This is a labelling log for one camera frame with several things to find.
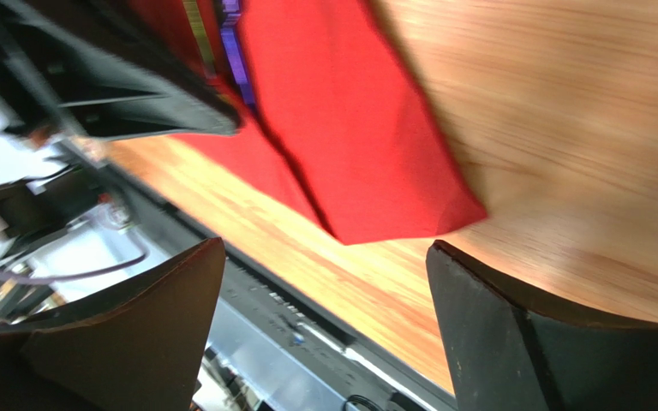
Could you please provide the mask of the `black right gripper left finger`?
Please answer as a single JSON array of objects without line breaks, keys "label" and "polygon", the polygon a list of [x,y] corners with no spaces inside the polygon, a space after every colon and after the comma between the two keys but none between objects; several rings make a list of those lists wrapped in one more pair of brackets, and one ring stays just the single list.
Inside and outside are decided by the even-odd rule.
[{"label": "black right gripper left finger", "polygon": [[224,273],[201,242],[135,277],[0,323],[0,410],[186,410]]}]

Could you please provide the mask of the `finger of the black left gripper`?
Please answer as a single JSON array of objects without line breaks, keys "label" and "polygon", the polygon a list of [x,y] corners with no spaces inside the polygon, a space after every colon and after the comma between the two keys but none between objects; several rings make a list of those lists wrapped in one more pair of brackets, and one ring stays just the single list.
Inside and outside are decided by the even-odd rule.
[{"label": "finger of the black left gripper", "polygon": [[0,113],[102,140],[232,136],[242,120],[120,1],[0,1]]}]

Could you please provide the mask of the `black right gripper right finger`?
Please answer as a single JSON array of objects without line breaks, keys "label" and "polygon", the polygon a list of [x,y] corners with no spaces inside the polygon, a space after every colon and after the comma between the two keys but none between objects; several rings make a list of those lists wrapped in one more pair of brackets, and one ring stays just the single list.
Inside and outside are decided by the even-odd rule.
[{"label": "black right gripper right finger", "polygon": [[428,281],[462,410],[658,410],[658,323],[604,312],[444,241]]}]

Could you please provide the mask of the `iridescent rainbow fork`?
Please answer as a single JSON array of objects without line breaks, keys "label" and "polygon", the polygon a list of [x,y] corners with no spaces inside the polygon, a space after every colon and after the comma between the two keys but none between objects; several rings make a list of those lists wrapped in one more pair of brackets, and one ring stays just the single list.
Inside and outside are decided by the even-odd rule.
[{"label": "iridescent rainbow fork", "polygon": [[209,41],[208,33],[201,16],[200,7],[196,0],[182,0],[182,5],[188,18],[188,23],[195,43],[198,46],[200,59],[208,77],[216,76],[215,57]]}]

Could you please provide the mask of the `red paper napkin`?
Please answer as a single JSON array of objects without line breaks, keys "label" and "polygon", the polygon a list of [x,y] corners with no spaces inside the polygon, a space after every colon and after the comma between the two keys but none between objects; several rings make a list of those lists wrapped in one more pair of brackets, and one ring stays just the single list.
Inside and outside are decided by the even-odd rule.
[{"label": "red paper napkin", "polygon": [[486,216],[428,100],[366,1],[242,1],[244,103],[212,1],[199,1],[234,137],[179,140],[344,244],[443,235]]}]

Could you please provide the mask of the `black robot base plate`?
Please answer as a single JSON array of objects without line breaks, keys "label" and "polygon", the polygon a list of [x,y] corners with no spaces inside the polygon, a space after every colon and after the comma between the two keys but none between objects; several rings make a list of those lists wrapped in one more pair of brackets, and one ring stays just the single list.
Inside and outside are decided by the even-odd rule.
[{"label": "black robot base plate", "polygon": [[168,137],[58,150],[116,189],[154,244],[218,236],[227,260],[206,365],[237,408],[453,410],[424,242],[346,247]]}]

